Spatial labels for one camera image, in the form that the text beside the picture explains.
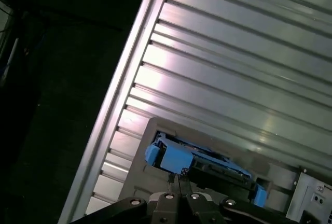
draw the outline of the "blue plastic component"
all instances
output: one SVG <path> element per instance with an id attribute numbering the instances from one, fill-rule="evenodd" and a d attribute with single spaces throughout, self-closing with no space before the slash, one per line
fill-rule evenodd
<path id="1" fill-rule="evenodd" d="M 165 133 L 159 133 L 155 141 L 148 146 L 145 151 L 145 160 L 147 163 L 154 166 L 158 154 L 163 152 L 159 167 L 170 173 L 181 174 L 183 169 L 190 168 L 193 159 L 195 156 L 198 156 L 209 162 L 220 164 L 222 167 L 252 178 L 252 175 L 248 171 L 233 163 L 229 158 L 216 154 L 208 148 L 197 146 L 182 138 L 176 137 L 175 139 L 176 141 L 169 140 L 166 138 Z M 266 198 L 266 190 L 261 185 L 257 185 L 254 204 L 263 207 Z"/>
<path id="2" fill-rule="evenodd" d="M 206 154 L 200 153 L 199 151 L 196 151 L 196 150 L 193 150 L 192 153 L 194 153 L 195 155 L 200 156 L 202 158 L 205 158 L 207 160 L 210 160 L 211 162 L 218 163 L 218 164 L 222 165 L 223 167 L 227 167 L 229 170 L 241 172 L 242 174 L 248 176 L 249 178 L 252 178 L 251 174 L 248 171 L 239 167 L 238 165 L 236 165 L 235 163 L 233 163 L 226 157 L 223 157 L 223 160 L 220 160 L 220 159 L 212 158 L 212 157 L 210 157 Z"/>
<path id="3" fill-rule="evenodd" d="M 264 207 L 267 198 L 266 190 L 261 186 L 257 185 L 256 196 L 254 199 L 254 204 L 258 207 Z"/>
<path id="4" fill-rule="evenodd" d="M 167 149 L 160 163 L 162 169 L 181 174 L 182 169 L 190 168 L 193 155 L 188 149 L 169 140 L 163 141 L 163 144 L 167 146 Z"/>
<path id="5" fill-rule="evenodd" d="M 147 147 L 147 149 L 145 151 L 145 160 L 148 165 L 153 166 L 159 151 L 160 151 L 160 149 L 158 146 L 150 145 Z"/>
<path id="6" fill-rule="evenodd" d="M 204 150 L 204 151 L 212 153 L 212 151 L 210 149 L 197 146 L 197 145 L 195 145 L 195 144 L 193 144 L 191 142 L 188 142 L 188 141 L 186 141 L 184 139 L 181 139 L 181 138 L 176 138 L 176 139 L 178 139 L 179 141 L 185 143 L 188 147 L 194 147 L 194 148 L 198 148 L 200 150 Z M 209 160 L 211 162 L 220 164 L 223 167 L 228 168 L 229 170 L 233 170 L 233 171 L 235 171 L 237 173 L 241 172 L 242 174 L 248 176 L 249 178 L 252 178 L 252 175 L 248 171 L 246 171 L 243 168 L 239 167 L 238 165 L 236 165 L 235 163 L 233 163 L 232 161 L 230 161 L 227 157 L 220 156 L 221 159 L 213 158 L 213 157 L 211 157 L 209 155 L 206 155 L 206 154 L 200 152 L 199 150 L 190 149 L 188 147 L 185 147 L 183 145 L 180 145 L 180 144 L 178 144 L 178 143 L 176 143 L 174 141 L 171 141 L 171 140 L 167 139 L 166 135 L 164 133 L 160 133 L 157 136 L 156 140 L 148 147 L 148 150 L 151 149 L 150 148 L 151 146 L 158 147 L 160 145 L 160 143 L 163 143 L 165 146 L 173 146 L 174 147 L 170 151 L 168 151 L 168 148 L 166 149 L 166 153 L 168 153 L 168 152 L 169 153 L 168 153 L 167 157 L 164 156 L 164 158 L 162 160 L 164 162 L 164 166 L 166 166 L 166 167 L 163 167 L 163 169 L 165 169 L 167 171 L 175 173 L 174 171 L 179 171 L 180 167 L 182 167 L 182 168 L 189 168 L 187 166 L 188 166 L 188 163 L 189 163 L 190 159 L 188 158 L 188 161 L 187 161 L 187 160 L 185 160 L 185 158 L 182 158 L 180 156 L 180 154 L 179 154 L 179 152 L 182 152 L 182 153 L 188 154 L 188 156 L 189 156 L 189 154 L 191 154 L 191 156 L 195 155 L 195 156 L 202 157 L 202 158 L 207 159 L 207 160 Z M 152 157 L 153 154 L 148 154 L 148 155 L 149 155 L 149 157 L 147 157 L 147 154 L 145 154 L 146 161 L 153 160 L 153 157 Z M 177 158 L 177 164 L 175 164 L 174 159 L 177 156 L 179 156 L 179 157 Z"/>

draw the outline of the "metal plate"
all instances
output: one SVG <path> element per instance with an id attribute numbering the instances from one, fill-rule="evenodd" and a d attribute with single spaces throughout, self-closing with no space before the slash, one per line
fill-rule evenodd
<path id="1" fill-rule="evenodd" d="M 301 173 L 286 217 L 300 221 L 307 211 L 320 223 L 332 219 L 332 187 L 305 173 Z"/>
<path id="2" fill-rule="evenodd" d="M 109 148 L 132 160 L 154 116 L 332 176 L 329 2 L 143 0 L 59 223 L 91 209 Z"/>

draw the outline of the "bolt head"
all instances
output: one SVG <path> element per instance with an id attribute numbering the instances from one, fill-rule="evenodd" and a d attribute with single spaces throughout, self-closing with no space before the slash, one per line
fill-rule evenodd
<path id="1" fill-rule="evenodd" d="M 234 201 L 234 200 L 232 200 L 232 199 L 228 199 L 228 200 L 226 201 L 226 203 L 227 203 L 228 205 L 230 205 L 230 206 L 233 206 L 233 205 L 235 205 L 237 202 Z"/>
<path id="2" fill-rule="evenodd" d="M 193 198 L 193 199 L 198 199 L 198 198 L 199 198 L 199 194 L 192 194 L 192 195 L 191 195 L 191 198 Z"/>
<path id="3" fill-rule="evenodd" d="M 141 202 L 138 200 L 133 200 L 130 203 L 131 203 L 131 205 L 139 205 Z"/>

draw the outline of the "metal panel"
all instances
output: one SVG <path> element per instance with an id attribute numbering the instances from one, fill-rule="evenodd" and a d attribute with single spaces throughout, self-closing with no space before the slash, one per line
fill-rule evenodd
<path id="1" fill-rule="evenodd" d="M 97 209 L 92 195 L 117 200 L 154 116 L 332 176 L 330 0 L 145 1 L 63 220 Z M 270 171 L 276 186 L 292 187 L 292 172 Z M 150 184 L 138 178 L 135 193 L 144 197 L 161 180 L 145 175 Z M 272 192 L 280 199 L 273 208 L 286 205 L 287 195 Z"/>
<path id="2" fill-rule="evenodd" d="M 330 223 L 332 213 L 332 189 L 305 173 L 301 173 L 286 217 L 299 222 L 303 211 L 309 212 L 320 223 Z"/>

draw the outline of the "black floor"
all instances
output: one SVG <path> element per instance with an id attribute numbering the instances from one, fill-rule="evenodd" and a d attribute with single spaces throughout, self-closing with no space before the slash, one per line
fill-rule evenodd
<path id="1" fill-rule="evenodd" d="M 141 0 L 25 1 L 92 20 L 48 29 L 29 60 L 34 76 L 10 85 L 18 128 L 3 142 L 19 154 L 6 192 L 14 203 L 23 196 L 10 211 L 18 223 L 57 223 Z"/>

